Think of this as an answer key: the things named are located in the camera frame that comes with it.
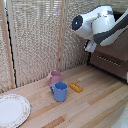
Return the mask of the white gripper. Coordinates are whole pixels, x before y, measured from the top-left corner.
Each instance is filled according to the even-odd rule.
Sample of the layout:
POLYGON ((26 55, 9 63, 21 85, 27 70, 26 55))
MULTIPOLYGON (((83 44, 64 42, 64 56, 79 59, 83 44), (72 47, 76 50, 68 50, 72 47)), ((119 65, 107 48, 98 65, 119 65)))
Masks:
POLYGON ((84 46, 84 50, 86 52, 91 52, 93 53, 97 44, 93 40, 88 40, 84 46))

